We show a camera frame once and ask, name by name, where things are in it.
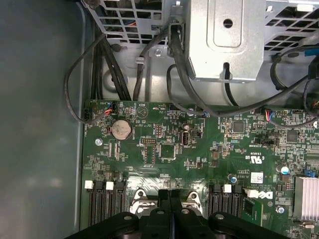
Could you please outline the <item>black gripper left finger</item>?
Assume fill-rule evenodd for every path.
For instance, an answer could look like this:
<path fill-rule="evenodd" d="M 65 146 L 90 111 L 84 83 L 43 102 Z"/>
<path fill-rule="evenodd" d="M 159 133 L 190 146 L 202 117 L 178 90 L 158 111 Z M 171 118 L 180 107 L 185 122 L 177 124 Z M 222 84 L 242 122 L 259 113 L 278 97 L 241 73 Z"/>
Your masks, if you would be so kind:
<path fill-rule="evenodd" d="M 158 207 L 148 216 L 122 212 L 70 235 L 69 239 L 167 239 L 171 204 L 168 190 L 159 190 Z"/>

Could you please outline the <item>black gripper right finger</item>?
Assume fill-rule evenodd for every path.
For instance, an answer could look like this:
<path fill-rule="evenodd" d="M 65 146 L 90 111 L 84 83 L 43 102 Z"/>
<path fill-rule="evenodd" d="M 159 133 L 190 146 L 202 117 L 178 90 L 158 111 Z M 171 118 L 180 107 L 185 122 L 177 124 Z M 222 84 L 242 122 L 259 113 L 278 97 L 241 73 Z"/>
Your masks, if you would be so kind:
<path fill-rule="evenodd" d="M 180 239 L 284 239 L 285 236 L 224 212 L 205 219 L 172 195 L 171 208 Z"/>

